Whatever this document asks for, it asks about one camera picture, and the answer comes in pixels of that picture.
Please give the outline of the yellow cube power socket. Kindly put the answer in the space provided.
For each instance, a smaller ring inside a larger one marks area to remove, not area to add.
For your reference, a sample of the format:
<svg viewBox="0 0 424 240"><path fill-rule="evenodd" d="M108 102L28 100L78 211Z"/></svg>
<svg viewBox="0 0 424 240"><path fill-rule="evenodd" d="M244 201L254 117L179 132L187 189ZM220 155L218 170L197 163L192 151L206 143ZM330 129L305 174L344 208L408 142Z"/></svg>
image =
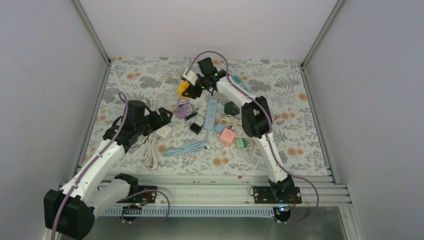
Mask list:
<svg viewBox="0 0 424 240"><path fill-rule="evenodd" d="M189 82L181 80L177 87L177 97L184 100L188 100L190 97L185 93L185 91L189 88L189 86Z"/></svg>

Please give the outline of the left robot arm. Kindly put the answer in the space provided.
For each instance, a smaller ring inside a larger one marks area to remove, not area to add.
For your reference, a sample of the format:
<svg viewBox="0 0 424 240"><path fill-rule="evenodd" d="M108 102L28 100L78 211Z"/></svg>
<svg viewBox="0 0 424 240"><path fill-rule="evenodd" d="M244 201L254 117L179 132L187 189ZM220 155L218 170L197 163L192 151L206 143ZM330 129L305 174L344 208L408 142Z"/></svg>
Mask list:
<svg viewBox="0 0 424 240"><path fill-rule="evenodd" d="M59 190L50 189L43 198L44 224L56 233L82 240L91 231L95 220L117 203L130 206L121 210L121 219L129 211L153 204L159 190L156 186L140 186L139 180L119 173L100 188L110 168L130 150L140 136L149 137L171 122L172 112L160 107L151 110L139 100L126 100L124 112L114 120L102 137L96 153L78 173Z"/></svg>

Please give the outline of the pink cube power socket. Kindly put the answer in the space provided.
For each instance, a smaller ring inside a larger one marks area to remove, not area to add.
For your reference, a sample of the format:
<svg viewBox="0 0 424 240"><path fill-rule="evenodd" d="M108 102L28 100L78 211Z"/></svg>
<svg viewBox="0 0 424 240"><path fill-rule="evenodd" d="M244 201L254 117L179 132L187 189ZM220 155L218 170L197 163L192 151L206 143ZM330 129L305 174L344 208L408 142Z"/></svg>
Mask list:
<svg viewBox="0 0 424 240"><path fill-rule="evenodd" d="M218 138L218 142L221 145L230 148L231 145L233 144L235 138L236 138L236 132L234 132L231 129L224 128L224 130L221 132L221 134Z"/></svg>

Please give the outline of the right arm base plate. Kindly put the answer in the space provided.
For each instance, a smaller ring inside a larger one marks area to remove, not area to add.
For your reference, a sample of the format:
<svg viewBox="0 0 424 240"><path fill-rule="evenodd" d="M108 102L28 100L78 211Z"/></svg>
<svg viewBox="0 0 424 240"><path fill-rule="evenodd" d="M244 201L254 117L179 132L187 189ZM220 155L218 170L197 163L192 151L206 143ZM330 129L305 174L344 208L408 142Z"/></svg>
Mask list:
<svg viewBox="0 0 424 240"><path fill-rule="evenodd" d="M252 186L249 193L256 204L301 204L303 202L299 187L274 191L270 186Z"/></svg>

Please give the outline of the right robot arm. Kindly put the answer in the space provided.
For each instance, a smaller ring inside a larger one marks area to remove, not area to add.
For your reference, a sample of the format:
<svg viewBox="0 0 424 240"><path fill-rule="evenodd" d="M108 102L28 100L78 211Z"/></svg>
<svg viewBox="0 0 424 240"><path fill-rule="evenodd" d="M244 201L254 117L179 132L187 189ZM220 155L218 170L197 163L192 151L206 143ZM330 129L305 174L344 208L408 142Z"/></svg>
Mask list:
<svg viewBox="0 0 424 240"><path fill-rule="evenodd" d="M194 73L191 68L187 68L182 74L182 80L189 83L183 95L195 99L204 91L210 94L218 92L240 108L242 129L259 148L268 171L270 189L267 200L284 203L290 198L295 185L292 177L285 172L277 151L266 98L249 93L232 79L227 70L217 70L210 57L199 60L197 64L200 74Z"/></svg>

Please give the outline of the dark green cube socket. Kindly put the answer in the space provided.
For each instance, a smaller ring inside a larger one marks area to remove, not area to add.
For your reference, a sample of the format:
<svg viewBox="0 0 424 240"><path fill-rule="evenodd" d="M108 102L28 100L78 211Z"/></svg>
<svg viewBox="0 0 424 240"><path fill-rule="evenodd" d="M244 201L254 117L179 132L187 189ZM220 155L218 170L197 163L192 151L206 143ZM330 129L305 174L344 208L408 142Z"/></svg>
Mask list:
<svg viewBox="0 0 424 240"><path fill-rule="evenodd" d="M224 104L224 113L226 115L237 116L240 112L240 108L233 101Z"/></svg>

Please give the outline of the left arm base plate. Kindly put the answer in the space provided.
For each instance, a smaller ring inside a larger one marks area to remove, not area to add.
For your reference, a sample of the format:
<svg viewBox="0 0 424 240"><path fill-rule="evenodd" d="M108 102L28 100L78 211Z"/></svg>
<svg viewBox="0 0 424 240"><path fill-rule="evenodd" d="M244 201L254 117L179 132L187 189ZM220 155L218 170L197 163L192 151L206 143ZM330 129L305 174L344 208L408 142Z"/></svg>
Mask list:
<svg viewBox="0 0 424 240"><path fill-rule="evenodd" d="M141 191L146 190L154 190L151 192L144 192L139 193ZM123 201L123 203L132 203L132 204L154 204L156 202L156 192L157 186L155 185L139 185L136 190L130 190L129 196L132 196L137 193L137 195L133 196L132 198L126 199Z"/></svg>

